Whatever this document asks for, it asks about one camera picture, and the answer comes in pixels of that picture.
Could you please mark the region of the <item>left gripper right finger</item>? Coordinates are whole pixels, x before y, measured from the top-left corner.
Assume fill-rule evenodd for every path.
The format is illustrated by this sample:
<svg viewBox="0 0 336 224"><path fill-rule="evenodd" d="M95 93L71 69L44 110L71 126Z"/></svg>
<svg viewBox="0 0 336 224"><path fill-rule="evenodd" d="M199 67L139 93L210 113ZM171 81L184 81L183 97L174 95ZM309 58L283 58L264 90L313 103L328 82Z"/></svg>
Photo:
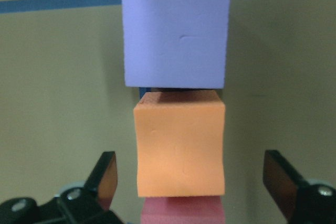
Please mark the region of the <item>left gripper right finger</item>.
<svg viewBox="0 0 336 224"><path fill-rule="evenodd" d="M335 188L305 179L277 150L266 150L263 183L287 223L335 223Z"/></svg>

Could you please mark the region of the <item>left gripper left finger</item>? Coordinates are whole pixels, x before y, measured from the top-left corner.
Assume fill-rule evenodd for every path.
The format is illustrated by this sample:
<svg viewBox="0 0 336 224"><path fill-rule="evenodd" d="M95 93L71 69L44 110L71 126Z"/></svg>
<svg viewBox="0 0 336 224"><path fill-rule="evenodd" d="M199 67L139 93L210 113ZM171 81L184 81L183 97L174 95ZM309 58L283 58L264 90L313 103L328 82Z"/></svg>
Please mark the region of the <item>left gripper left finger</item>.
<svg viewBox="0 0 336 224"><path fill-rule="evenodd" d="M57 206L66 223L123 223L110 210L118 185L114 151L103 152L84 185L62 192Z"/></svg>

